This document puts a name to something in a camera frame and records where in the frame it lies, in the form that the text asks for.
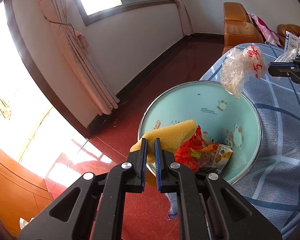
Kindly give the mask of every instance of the window frame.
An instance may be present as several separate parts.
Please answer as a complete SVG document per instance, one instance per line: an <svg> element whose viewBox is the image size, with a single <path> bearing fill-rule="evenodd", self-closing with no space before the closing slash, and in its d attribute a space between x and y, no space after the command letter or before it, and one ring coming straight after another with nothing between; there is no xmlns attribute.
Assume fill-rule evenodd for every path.
<svg viewBox="0 0 300 240"><path fill-rule="evenodd" d="M74 0L85 26L117 13L159 4L176 3L176 0L122 0L122 5L87 15L81 0Z"/></svg>

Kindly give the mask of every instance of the red tile floor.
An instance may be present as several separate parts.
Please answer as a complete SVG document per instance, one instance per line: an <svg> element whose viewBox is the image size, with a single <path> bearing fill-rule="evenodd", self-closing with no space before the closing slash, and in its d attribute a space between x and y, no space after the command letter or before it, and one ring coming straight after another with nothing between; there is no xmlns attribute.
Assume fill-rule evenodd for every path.
<svg viewBox="0 0 300 240"><path fill-rule="evenodd" d="M69 155L60 155L45 178L53 197L60 195L81 174L87 171L101 174L123 162L137 141L141 117L150 103L175 85L199 80L221 56L222 49L220 41L190 38L174 51L120 103L89 142L80 145L73 140L78 153L70 157L72 160ZM168 199L149 185L142 194L128 193L122 238L179 239L178 219L167 220L169 208Z"/></svg>

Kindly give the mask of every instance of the white wall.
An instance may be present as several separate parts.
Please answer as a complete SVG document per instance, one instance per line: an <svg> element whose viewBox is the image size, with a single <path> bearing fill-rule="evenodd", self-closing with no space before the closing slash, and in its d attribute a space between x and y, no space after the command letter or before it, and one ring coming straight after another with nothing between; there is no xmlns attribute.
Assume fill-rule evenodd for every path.
<svg viewBox="0 0 300 240"><path fill-rule="evenodd" d="M274 31L279 24L300 25L297 0L185 0L194 31L223 34L223 3L239 2L248 12L259 16Z"/></svg>
<svg viewBox="0 0 300 240"><path fill-rule="evenodd" d="M183 37L175 4L126 11L87 27L73 1L71 9L72 25L86 36L102 80L114 94Z"/></svg>
<svg viewBox="0 0 300 240"><path fill-rule="evenodd" d="M31 57L50 87L85 127L97 112L51 35L48 22L35 0L12 0L22 38Z"/></svg>

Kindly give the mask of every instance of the white carton with orange print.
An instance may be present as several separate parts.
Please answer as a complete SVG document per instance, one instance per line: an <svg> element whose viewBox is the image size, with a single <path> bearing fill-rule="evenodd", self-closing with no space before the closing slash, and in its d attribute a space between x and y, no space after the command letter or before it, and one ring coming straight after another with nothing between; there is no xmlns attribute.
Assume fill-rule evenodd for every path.
<svg viewBox="0 0 300 240"><path fill-rule="evenodd" d="M230 159L231 154L232 150L229 146L220 144L217 148L216 155L214 156L212 168L216 168L217 173L221 173L222 169Z"/></svg>

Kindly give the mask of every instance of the blue plaid tablecloth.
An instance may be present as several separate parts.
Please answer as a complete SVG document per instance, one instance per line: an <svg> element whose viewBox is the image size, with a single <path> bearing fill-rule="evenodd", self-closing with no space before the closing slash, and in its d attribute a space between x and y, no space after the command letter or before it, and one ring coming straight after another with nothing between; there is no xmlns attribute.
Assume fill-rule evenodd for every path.
<svg viewBox="0 0 300 240"><path fill-rule="evenodd" d="M251 43L236 46L245 49ZM255 44L268 62L283 53L278 47ZM219 82L223 55L200 80ZM290 78L251 77L243 94L256 107L263 138L259 157L233 187L282 233L283 239L300 221L300 88ZM178 215L175 194L167 194L170 218Z"/></svg>

